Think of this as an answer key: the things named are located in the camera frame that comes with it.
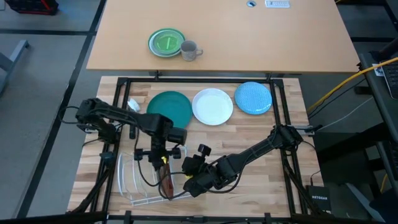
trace mug handle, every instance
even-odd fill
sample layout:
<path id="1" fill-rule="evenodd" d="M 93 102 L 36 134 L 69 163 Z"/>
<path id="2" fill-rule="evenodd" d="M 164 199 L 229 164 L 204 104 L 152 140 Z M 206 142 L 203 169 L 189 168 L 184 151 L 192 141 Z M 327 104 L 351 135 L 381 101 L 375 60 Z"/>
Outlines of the mug handle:
<path id="1" fill-rule="evenodd" d="M 202 49 L 198 49 L 197 50 L 197 56 L 199 56 L 199 55 L 203 55 L 203 50 Z"/>

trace gray mug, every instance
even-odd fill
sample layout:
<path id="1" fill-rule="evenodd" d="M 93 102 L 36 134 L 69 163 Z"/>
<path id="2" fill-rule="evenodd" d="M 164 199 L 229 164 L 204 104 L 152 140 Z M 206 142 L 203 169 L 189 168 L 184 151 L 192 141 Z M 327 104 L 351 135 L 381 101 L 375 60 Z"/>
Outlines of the gray mug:
<path id="1" fill-rule="evenodd" d="M 196 43 L 192 40 L 186 40 L 181 44 L 181 54 L 184 60 L 191 62 L 196 59 L 197 56 L 203 54 L 202 49 L 198 49 Z"/>

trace light wood desk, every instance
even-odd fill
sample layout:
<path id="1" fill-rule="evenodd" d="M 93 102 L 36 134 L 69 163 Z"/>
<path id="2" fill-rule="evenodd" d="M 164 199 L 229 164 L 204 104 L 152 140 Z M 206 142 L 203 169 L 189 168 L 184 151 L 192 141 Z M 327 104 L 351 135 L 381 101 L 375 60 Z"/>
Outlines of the light wood desk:
<path id="1" fill-rule="evenodd" d="M 334 0 L 113 0 L 106 3 L 87 69 L 219 72 L 356 72 L 358 56 Z M 172 27 L 204 54 L 159 58 L 149 36 Z"/>
<path id="2" fill-rule="evenodd" d="M 102 77 L 97 97 L 111 104 L 117 79 L 117 77 Z M 299 80 L 296 78 L 285 78 L 283 81 L 292 124 L 308 124 Z M 192 101 L 193 97 L 204 88 L 219 88 L 227 92 L 233 100 L 234 91 L 238 85 L 237 83 L 135 82 L 131 86 L 129 96 L 140 104 L 142 108 L 141 113 L 144 113 L 148 102 L 150 102 L 155 95 L 163 91 L 179 91 Z M 284 124 L 284 115 L 278 88 L 276 92 L 280 118 L 282 124 Z M 206 159 L 207 162 L 211 162 L 222 155 L 239 153 L 265 139 L 269 135 L 273 125 L 275 125 L 275 116 L 272 107 L 270 111 L 265 114 L 252 116 L 243 113 L 235 103 L 233 115 L 225 124 L 207 126 L 193 117 L 187 127 L 188 138 L 186 145 L 188 147 L 188 155 L 192 156 L 197 153 L 197 147 L 200 143 L 206 144 L 212 148 L 211 156 Z M 123 127 L 119 153 L 132 152 L 134 140 L 128 138 L 128 132 L 129 127 Z M 86 141 L 96 138 L 96 134 L 87 135 Z M 304 140 L 310 143 L 313 142 L 312 138 L 309 137 L 304 137 Z M 100 162 L 98 154 L 102 151 L 102 145 L 102 142 L 94 142 L 83 148 L 76 180 L 70 197 L 69 210 L 76 208 L 91 190 L 92 186 L 94 186 L 98 164 Z M 138 147 L 148 148 L 149 146 L 149 136 L 141 134 Z M 310 176 L 320 169 L 317 154 L 311 146 L 302 143 L 299 145 L 297 157 L 303 185 L 309 184 Z M 183 160 L 181 159 L 178 161 L 179 164 L 175 164 L 176 166 L 174 167 L 180 170 L 180 165 Z M 144 175 L 150 177 L 150 164 L 147 162 L 146 158 L 142 161 L 142 169 Z M 126 171 L 126 173 L 130 175 L 126 184 L 130 186 L 130 190 L 134 190 L 134 185 L 131 180 L 131 169 L 126 170 L 129 170 Z M 123 215 L 126 210 L 131 210 L 132 215 L 149 216 L 203 215 L 212 217 L 264 217 L 264 213 L 269 212 L 272 217 L 290 217 L 279 150 L 274 150 L 248 164 L 244 169 L 238 187 L 228 194 L 216 195 L 207 193 L 197 198 L 189 197 L 173 200 L 171 202 L 164 201 L 133 207 L 127 199 L 120 196 L 116 177 L 117 175 L 115 175 L 114 178 L 109 203 L 109 213 L 112 215 Z M 175 181 L 175 183 L 177 183 L 175 187 L 181 188 L 186 179 L 177 175 L 175 177 L 177 179 Z M 314 183 L 315 185 L 323 185 L 320 174 L 314 175 Z M 100 194 L 101 197 L 99 198 L 98 209 L 101 209 L 104 194 L 103 190 Z M 150 195 L 159 195 L 156 188 L 148 188 L 148 190 Z M 137 192 L 132 191 L 132 193 L 135 197 L 140 197 Z M 300 212 L 298 193 L 294 185 L 293 196 L 295 199 L 296 212 Z"/>

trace green plate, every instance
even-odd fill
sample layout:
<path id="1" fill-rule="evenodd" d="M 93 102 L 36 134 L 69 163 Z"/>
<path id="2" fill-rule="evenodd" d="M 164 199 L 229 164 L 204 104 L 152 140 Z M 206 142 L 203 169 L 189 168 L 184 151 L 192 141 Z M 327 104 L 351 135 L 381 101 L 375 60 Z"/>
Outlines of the green plate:
<path id="1" fill-rule="evenodd" d="M 176 91 L 156 95 L 148 104 L 147 113 L 160 113 L 170 118 L 175 128 L 185 128 L 192 118 L 189 99 Z"/>
<path id="2" fill-rule="evenodd" d="M 180 51 L 181 43 L 185 40 L 184 35 L 173 28 L 164 28 L 155 31 L 148 39 L 148 47 L 156 55 L 172 55 Z"/>

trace plate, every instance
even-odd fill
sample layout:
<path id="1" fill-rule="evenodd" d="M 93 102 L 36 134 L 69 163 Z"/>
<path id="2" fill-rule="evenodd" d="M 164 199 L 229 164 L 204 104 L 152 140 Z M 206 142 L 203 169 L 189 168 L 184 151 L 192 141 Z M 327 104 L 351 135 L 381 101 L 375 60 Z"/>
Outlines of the plate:
<path id="1" fill-rule="evenodd" d="M 207 125 L 220 125 L 227 121 L 233 112 L 231 98 L 224 91 L 208 88 L 193 98 L 192 111 L 195 117 Z"/>
<path id="2" fill-rule="evenodd" d="M 236 105 L 248 114 L 263 114 L 272 105 L 269 90 L 262 84 L 246 82 L 235 90 Z"/>
<path id="3" fill-rule="evenodd" d="M 174 56 L 178 55 L 178 54 L 181 52 L 181 50 L 178 50 L 178 51 L 175 52 L 174 54 L 165 55 L 165 54 L 161 54 L 161 53 L 157 52 L 156 49 L 154 49 L 153 46 L 151 46 L 151 45 L 149 46 L 149 49 L 150 49 L 150 51 L 152 52 L 152 54 L 154 54 L 154 55 L 156 55 L 156 56 L 158 56 L 158 57 L 164 57 L 164 58 L 174 57 Z"/>
<path id="4" fill-rule="evenodd" d="M 173 127 L 185 128 L 192 118 L 192 106 L 183 94 L 166 91 L 156 95 L 149 102 L 147 113 L 160 113 L 173 121 Z"/>
<path id="5" fill-rule="evenodd" d="M 155 31 L 148 39 L 148 48 L 159 57 L 173 57 L 180 53 L 184 35 L 173 28 L 164 28 Z"/>

